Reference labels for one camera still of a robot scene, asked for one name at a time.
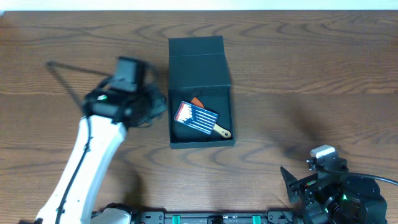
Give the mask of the blue precision screwdriver set case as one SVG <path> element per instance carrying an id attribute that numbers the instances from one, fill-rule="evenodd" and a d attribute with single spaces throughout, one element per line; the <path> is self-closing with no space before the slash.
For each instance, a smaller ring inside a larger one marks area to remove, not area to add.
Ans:
<path id="1" fill-rule="evenodd" d="M 211 134 L 218 120 L 218 115 L 199 106 L 182 101 L 174 120 L 205 134 Z"/>

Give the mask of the orange scraper wooden handle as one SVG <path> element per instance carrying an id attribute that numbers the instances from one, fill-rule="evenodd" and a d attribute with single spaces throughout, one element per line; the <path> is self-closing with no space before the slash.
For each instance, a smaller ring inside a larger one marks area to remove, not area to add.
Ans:
<path id="1" fill-rule="evenodd" d="M 198 107 L 201 107 L 201 108 L 205 108 L 204 105 L 203 105 L 203 103 L 202 103 L 198 98 L 196 98 L 196 97 L 194 97 L 194 98 L 191 100 L 191 104 L 193 104 L 193 105 L 195 105 L 195 106 L 198 106 Z M 220 136 L 223 136 L 223 137 L 226 138 L 226 139 L 228 139 L 228 138 L 231 137 L 231 132 L 228 131 L 228 130 L 225 129 L 225 128 L 222 128 L 222 127 L 219 126 L 217 123 L 214 125 L 213 130 L 216 131 Z"/>

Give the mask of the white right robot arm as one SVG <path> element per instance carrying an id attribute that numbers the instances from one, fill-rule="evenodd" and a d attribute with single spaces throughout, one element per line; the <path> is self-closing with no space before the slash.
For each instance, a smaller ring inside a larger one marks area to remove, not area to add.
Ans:
<path id="1" fill-rule="evenodd" d="M 292 223 L 387 223 L 387 202 L 370 177 L 318 172 L 298 180 L 284 167 L 280 171 L 289 202 L 302 206 Z"/>

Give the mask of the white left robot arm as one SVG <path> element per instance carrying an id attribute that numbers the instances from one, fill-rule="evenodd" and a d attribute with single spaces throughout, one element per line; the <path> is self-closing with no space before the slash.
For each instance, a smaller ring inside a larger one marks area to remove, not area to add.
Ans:
<path id="1" fill-rule="evenodd" d="M 56 61 L 47 62 L 46 67 L 80 107 L 82 117 L 63 174 L 35 223 L 137 223 L 139 216 L 124 205 L 111 204 L 99 212 L 93 208 L 129 128 L 150 127 L 167 109 L 157 85 L 158 71 L 149 62 L 119 57 L 115 73 L 103 73 L 104 79 L 80 98 L 57 70 L 89 73 L 88 69 Z"/>

